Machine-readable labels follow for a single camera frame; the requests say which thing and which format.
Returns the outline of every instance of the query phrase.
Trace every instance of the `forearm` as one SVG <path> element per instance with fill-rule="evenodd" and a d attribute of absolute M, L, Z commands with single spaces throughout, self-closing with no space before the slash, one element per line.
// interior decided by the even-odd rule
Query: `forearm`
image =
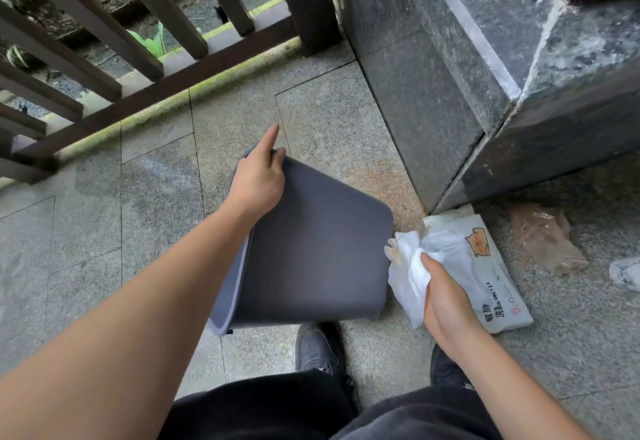
<path fill-rule="evenodd" d="M 461 343 L 459 365 L 505 440 L 591 438 L 484 330 Z"/>
<path fill-rule="evenodd" d="M 0 437 L 157 435 L 252 224 L 223 205 L 2 378 Z"/>

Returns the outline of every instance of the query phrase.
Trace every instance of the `black shoe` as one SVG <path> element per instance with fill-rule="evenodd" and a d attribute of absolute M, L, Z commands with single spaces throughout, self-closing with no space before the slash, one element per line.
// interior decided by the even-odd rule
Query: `black shoe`
<path fill-rule="evenodd" d="M 429 373 L 432 386 L 447 385 L 473 389 L 471 381 L 460 366 L 455 364 L 437 344 L 431 353 L 431 371 Z"/>
<path fill-rule="evenodd" d="M 336 323 L 308 323 L 298 329 L 296 371 L 312 369 L 332 376 L 346 375 L 344 347 Z"/>

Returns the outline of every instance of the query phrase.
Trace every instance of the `hand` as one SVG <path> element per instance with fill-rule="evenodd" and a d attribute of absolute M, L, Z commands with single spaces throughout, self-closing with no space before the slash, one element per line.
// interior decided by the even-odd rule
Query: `hand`
<path fill-rule="evenodd" d="M 279 129 L 279 124 L 271 125 L 255 149 L 240 159 L 225 200 L 229 205 L 240 207 L 252 225 L 275 208 L 284 190 L 282 161 L 287 150 L 280 147 L 271 153 Z"/>
<path fill-rule="evenodd" d="M 422 265 L 431 275 L 424 303 L 424 325 L 442 350 L 456 363 L 470 334 L 486 333 L 471 308 L 467 292 L 439 261 L 422 253 Z"/>

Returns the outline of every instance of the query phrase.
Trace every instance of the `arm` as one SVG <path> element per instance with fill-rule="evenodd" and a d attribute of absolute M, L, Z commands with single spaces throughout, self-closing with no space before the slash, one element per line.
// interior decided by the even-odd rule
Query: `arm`
<path fill-rule="evenodd" d="M 229 266 L 282 196 L 277 135 L 239 162 L 220 209 L 0 379 L 0 438 L 156 438 Z"/>
<path fill-rule="evenodd" d="M 462 368 L 506 440 L 591 440 L 560 404 L 484 330 L 465 291 L 428 255 L 424 325 Z"/>

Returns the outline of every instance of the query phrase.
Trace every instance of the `black pants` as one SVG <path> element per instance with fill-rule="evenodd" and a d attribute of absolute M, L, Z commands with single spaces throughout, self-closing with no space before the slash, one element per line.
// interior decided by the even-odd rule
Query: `black pants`
<path fill-rule="evenodd" d="M 166 439 L 501 439 L 475 391 L 430 386 L 356 414 L 344 381 L 321 371 L 228 383 L 173 404 Z"/>

